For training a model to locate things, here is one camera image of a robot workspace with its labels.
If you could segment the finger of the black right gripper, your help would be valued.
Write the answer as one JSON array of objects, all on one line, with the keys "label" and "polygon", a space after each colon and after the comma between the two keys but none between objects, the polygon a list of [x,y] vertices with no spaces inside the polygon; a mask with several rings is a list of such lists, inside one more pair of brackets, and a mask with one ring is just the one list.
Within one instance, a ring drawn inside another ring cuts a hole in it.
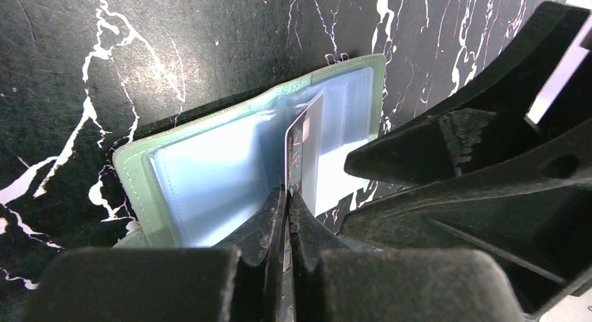
[{"label": "finger of the black right gripper", "polygon": [[488,168],[385,196],[340,233],[392,249],[477,249],[539,317],[591,287],[591,121]]},{"label": "finger of the black right gripper", "polygon": [[406,186],[448,180],[518,152],[525,115],[590,10],[541,3],[486,69],[444,101],[399,128],[353,150],[344,170]]}]

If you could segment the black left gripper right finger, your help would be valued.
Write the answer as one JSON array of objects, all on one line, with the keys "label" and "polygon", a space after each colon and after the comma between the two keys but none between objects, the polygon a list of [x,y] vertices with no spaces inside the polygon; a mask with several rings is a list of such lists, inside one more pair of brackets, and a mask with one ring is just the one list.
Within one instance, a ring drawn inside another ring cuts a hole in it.
[{"label": "black left gripper right finger", "polygon": [[472,249],[350,248],[289,197],[296,321],[522,321],[510,282]]}]

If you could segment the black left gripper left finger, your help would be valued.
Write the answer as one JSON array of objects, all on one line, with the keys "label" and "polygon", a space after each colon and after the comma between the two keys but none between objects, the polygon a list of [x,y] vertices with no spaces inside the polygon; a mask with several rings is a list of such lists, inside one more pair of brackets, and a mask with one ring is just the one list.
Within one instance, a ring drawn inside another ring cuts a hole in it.
[{"label": "black left gripper left finger", "polygon": [[86,248],[44,271],[27,321],[275,321],[284,190],[210,248]]}]

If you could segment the black VIP chip card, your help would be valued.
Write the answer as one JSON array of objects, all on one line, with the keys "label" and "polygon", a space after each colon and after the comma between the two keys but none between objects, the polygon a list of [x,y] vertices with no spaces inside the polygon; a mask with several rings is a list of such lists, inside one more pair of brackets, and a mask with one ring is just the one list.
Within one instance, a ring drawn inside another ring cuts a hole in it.
[{"label": "black VIP chip card", "polygon": [[286,190],[300,195],[311,214],[316,212],[323,101],[323,94],[314,96],[285,134]]}]

